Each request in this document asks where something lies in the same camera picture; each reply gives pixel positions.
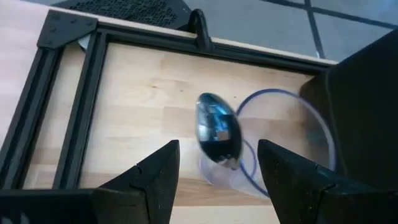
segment black panel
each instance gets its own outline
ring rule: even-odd
[[[381,191],[339,176],[267,140],[259,141],[257,155],[283,224],[398,222],[397,191]]]
[[[0,191],[0,223],[149,223],[145,194],[107,189]]]
[[[300,92],[332,128],[338,172],[380,189],[398,189],[397,39],[392,31]]]
[[[183,0],[69,0],[54,6],[170,29],[184,26],[191,13]]]

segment floor tile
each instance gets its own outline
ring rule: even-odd
[[[29,1],[29,2],[34,2],[34,3],[39,3],[39,4],[44,4],[46,6],[59,3],[65,0],[24,0],[24,1]]]
[[[304,4],[304,0],[283,0],[283,1],[290,1],[290,2],[294,2],[294,3],[300,3],[300,4]]]
[[[185,0],[201,9],[209,33],[238,42],[316,57],[307,13],[258,0]]]
[[[315,21],[326,58],[336,61],[342,61],[391,31],[322,14],[315,14]]]
[[[311,0],[312,6],[398,25],[397,0]]]

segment blue rim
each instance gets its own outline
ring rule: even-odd
[[[316,111],[316,109],[315,109],[311,104],[309,104],[308,102],[306,102],[304,99],[302,99],[302,98],[299,97],[298,95],[296,95],[296,94],[294,94],[294,93],[291,93],[291,92],[289,92],[289,91],[281,90],[281,89],[276,89],[276,88],[270,88],[270,89],[265,89],[265,90],[259,90],[259,91],[255,92],[255,93],[251,94],[250,96],[248,96],[248,97],[247,97],[246,99],[244,99],[244,101],[239,105],[238,109],[236,110],[236,115],[239,116],[239,114],[242,112],[243,108],[244,108],[244,107],[247,105],[247,103],[249,103],[253,98],[255,98],[255,97],[257,97],[257,96],[259,96],[259,95],[261,95],[261,94],[265,94],[265,93],[283,93],[283,94],[292,96],[292,97],[294,97],[294,98],[300,100],[302,103],[304,103],[305,106],[309,107],[309,108],[311,109],[311,111],[312,111],[313,113],[315,113],[315,116],[317,116],[317,118],[320,118],[320,119],[323,121],[322,117],[318,114],[318,112]],[[251,146],[246,140],[243,140],[243,141],[244,141],[245,144],[248,145],[248,147],[250,148],[250,151],[251,151],[252,154],[253,154],[253,158],[254,158],[254,168],[253,168],[252,174],[249,175],[249,173],[247,172],[246,168],[244,168],[244,161],[243,161],[242,159],[241,159],[241,161],[240,161],[240,163],[239,163],[239,166],[240,166],[240,168],[241,168],[241,170],[242,170],[244,176],[245,176],[245,177],[247,178],[247,180],[253,185],[253,187],[254,187],[255,189],[257,189],[258,191],[260,191],[260,193],[262,193],[262,194],[264,194],[265,196],[269,197],[268,192],[267,192],[265,189],[263,189],[262,187],[260,187],[260,186],[253,180],[253,177],[254,177],[254,175],[255,175],[256,172],[257,172],[257,157],[256,157],[256,152],[254,151],[254,149],[252,148],[252,146]],[[332,165],[331,165],[332,170],[335,170],[335,167],[336,167],[335,154],[336,154],[336,152],[333,154],[333,158],[332,158],[332,161],[333,161],[333,163],[332,163]]]

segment clear plastic cup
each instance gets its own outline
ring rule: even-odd
[[[240,169],[220,166],[204,154],[200,170],[210,184],[267,198],[257,159],[260,139],[334,170],[336,152],[326,122],[303,98],[280,89],[260,90],[247,97],[236,112],[243,134]]]

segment black metal bracket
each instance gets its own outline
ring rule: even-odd
[[[213,42],[211,41],[207,29],[205,14],[202,10],[195,9],[191,12],[187,31],[198,35],[195,39],[195,43],[199,50],[211,52],[214,49]]]
[[[173,140],[97,189],[3,190],[0,223],[169,223],[179,166]]]
[[[57,49],[93,32],[97,23],[98,20],[92,17],[50,10],[37,46]]]
[[[398,189],[397,39],[392,30],[300,89],[330,128],[336,172],[378,189]]]
[[[150,223],[169,223],[178,183],[180,149],[173,140],[101,188],[145,192]]]

